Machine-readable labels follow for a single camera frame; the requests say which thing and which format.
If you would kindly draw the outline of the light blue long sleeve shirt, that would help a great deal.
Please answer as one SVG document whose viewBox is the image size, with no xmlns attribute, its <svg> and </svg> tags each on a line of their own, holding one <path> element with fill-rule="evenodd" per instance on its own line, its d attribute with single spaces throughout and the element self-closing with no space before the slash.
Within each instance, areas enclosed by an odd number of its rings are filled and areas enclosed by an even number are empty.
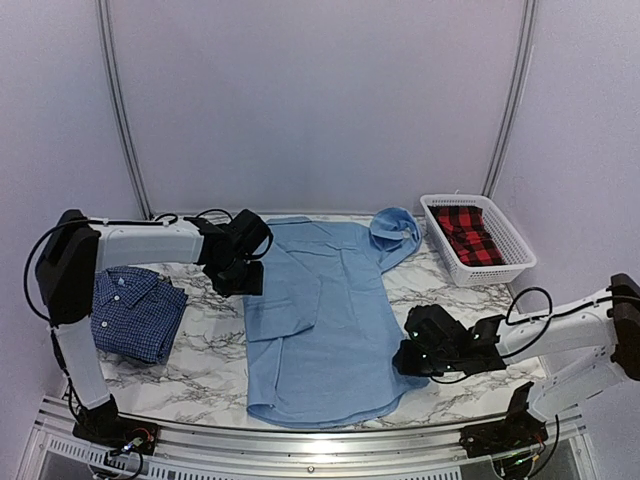
<svg viewBox="0 0 640 480">
<path fill-rule="evenodd" d="M 426 378 L 392 364 L 404 339 L 383 274 L 415 254 L 421 228 L 398 207 L 368 225 L 272 218 L 260 296 L 243 299 L 247 413 L 288 428 L 330 428 L 392 413 Z"/>
</svg>

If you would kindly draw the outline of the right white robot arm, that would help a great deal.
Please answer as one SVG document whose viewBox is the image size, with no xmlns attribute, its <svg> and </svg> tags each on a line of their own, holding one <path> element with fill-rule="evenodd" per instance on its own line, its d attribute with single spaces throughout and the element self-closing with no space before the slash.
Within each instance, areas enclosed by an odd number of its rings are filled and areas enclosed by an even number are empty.
<svg viewBox="0 0 640 480">
<path fill-rule="evenodd" d="M 507 312 L 466 327 L 438 304 L 410 309 L 392 363 L 407 376 L 436 379 L 504 370 L 534 357 L 585 350 L 584 357 L 524 388 L 524 410 L 501 419 L 495 438 L 515 448 L 534 431 L 534 419 L 561 411 L 605 389 L 639 379 L 639 286 L 627 274 L 608 287 L 560 307 Z"/>
</svg>

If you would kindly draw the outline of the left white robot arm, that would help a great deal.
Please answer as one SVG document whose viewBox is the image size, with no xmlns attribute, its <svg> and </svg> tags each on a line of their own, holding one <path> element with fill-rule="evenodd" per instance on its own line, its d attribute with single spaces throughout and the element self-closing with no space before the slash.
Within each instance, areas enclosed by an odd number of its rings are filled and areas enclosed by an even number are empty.
<svg viewBox="0 0 640 480">
<path fill-rule="evenodd" d="M 91 218 L 77 209 L 64 212 L 27 256 L 23 278 L 37 282 L 59 365 L 80 405 L 91 411 L 89 431 L 106 445 L 125 438 L 126 423 L 109 408 L 91 333 L 94 278 L 98 271 L 125 265 L 179 263 L 203 269 L 223 297 L 257 296 L 263 291 L 262 258 L 274 235 L 257 214 L 243 210 L 227 223 L 202 216 L 172 220 Z"/>
</svg>

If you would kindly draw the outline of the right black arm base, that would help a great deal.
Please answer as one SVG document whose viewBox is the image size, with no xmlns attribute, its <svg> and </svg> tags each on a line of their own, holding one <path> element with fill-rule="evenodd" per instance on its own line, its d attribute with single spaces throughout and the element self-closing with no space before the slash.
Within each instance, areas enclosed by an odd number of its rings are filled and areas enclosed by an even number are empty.
<svg viewBox="0 0 640 480">
<path fill-rule="evenodd" d="M 502 420 L 463 427 L 460 446 L 469 458 L 495 455 L 545 442 L 548 439 L 546 422 L 535 418 L 528 410 L 528 395 L 533 382 L 518 387 L 511 397 L 506 416 Z"/>
</svg>

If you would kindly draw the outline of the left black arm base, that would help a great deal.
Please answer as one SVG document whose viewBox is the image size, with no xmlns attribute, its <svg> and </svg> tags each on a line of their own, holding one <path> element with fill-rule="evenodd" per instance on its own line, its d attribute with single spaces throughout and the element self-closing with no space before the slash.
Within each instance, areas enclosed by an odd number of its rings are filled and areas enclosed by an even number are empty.
<svg viewBox="0 0 640 480">
<path fill-rule="evenodd" d="M 113 396 L 96 408 L 78 406 L 72 407 L 71 411 L 75 419 L 73 435 L 76 438 L 112 449 L 121 449 L 139 439 L 142 443 L 135 445 L 137 451 L 143 455 L 152 455 L 155 451 L 159 426 L 121 416 Z"/>
</svg>

